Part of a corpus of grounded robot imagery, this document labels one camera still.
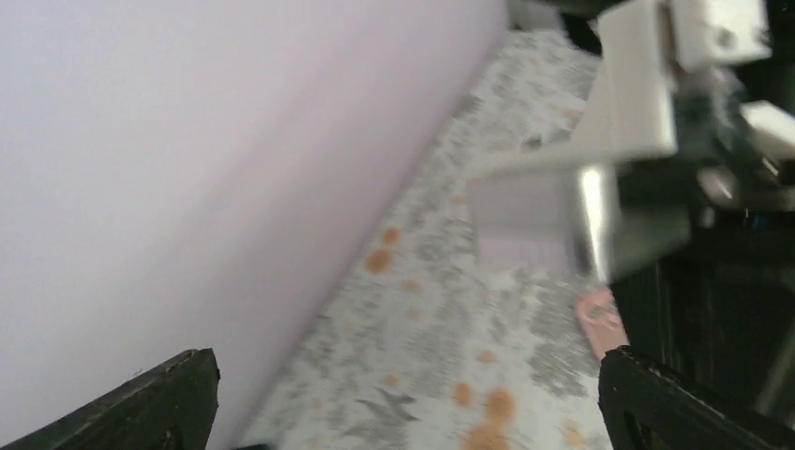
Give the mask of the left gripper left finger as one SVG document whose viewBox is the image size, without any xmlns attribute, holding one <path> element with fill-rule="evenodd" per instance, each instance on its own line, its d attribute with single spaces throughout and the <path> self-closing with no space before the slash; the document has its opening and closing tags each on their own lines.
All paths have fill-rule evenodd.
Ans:
<svg viewBox="0 0 795 450">
<path fill-rule="evenodd" d="M 7 450 L 203 450 L 218 410 L 211 349 L 181 352 Z"/>
</svg>

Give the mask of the floral patterned table mat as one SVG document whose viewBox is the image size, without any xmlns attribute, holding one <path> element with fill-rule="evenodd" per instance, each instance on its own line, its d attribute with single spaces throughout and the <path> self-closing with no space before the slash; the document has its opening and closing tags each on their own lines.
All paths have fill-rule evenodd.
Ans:
<svg viewBox="0 0 795 450">
<path fill-rule="evenodd" d="M 566 137 L 597 61 L 512 31 L 255 415 L 273 449 L 607 449 L 580 286 L 475 259 L 464 187 Z"/>
</svg>

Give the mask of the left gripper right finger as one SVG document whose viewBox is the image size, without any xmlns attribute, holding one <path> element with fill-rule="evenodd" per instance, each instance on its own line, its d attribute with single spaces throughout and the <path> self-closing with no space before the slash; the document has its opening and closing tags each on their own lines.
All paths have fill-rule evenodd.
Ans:
<svg viewBox="0 0 795 450">
<path fill-rule="evenodd" d="M 615 449 L 794 447 L 792 429 L 725 401 L 629 346 L 605 354 L 598 393 Z"/>
</svg>

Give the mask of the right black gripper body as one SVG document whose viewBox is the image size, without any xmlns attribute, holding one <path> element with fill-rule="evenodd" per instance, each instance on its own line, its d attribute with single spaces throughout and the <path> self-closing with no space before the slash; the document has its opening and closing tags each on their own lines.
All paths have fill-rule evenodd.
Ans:
<svg viewBox="0 0 795 450">
<path fill-rule="evenodd" d="M 704 67 L 675 98 L 679 151 L 622 196 L 689 207 L 691 239 L 616 281 L 631 343 L 794 424 L 794 5 L 766 3 L 768 59 Z"/>
</svg>

